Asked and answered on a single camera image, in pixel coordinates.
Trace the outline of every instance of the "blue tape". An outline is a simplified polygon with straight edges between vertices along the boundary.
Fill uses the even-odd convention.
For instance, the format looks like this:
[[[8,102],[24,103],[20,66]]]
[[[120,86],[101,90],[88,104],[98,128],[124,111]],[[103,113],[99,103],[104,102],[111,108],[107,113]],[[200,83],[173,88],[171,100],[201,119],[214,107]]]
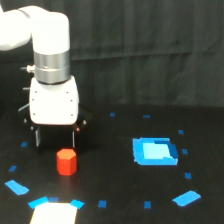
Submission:
[[[47,197],[43,197],[43,198],[39,198],[35,201],[31,201],[28,203],[28,205],[30,206],[30,208],[34,209],[35,207],[37,207],[38,205],[44,204],[46,202],[49,202]]]
[[[151,202],[150,201],[145,201],[144,208],[150,209],[151,208]]]
[[[191,179],[191,173],[185,173],[185,178],[186,179]]]
[[[27,147],[28,143],[27,142],[23,142],[21,147]]]
[[[99,204],[98,204],[98,207],[99,208],[106,208],[107,207],[107,202],[100,200]]]
[[[5,185],[7,187],[9,187],[14,193],[16,193],[17,195],[22,195],[22,194],[26,194],[29,189],[18,184],[16,181],[14,180],[10,180],[8,182],[5,183]]]
[[[180,135],[183,135],[184,134],[184,131],[183,130],[179,130],[178,132],[179,132]]]
[[[16,170],[17,166],[11,166],[11,168],[9,169],[10,172],[14,172]]]
[[[71,205],[77,207],[78,209],[82,208],[82,206],[84,205],[84,202],[81,201],[77,201],[77,200],[72,200]]]
[[[58,202],[58,198],[52,197],[48,198],[49,202]]]
[[[188,154],[187,149],[182,149],[182,153],[183,153],[184,155],[187,155],[187,154]]]
[[[166,158],[163,159],[145,159],[143,143],[154,143],[155,141],[169,141],[169,138],[140,138],[133,139],[133,155],[134,162],[140,165],[174,165],[178,163],[177,158]]]
[[[179,206],[183,207],[199,198],[201,198],[201,195],[197,194],[194,191],[188,191],[185,194],[182,194],[179,197],[174,198],[172,201],[176,202]]]

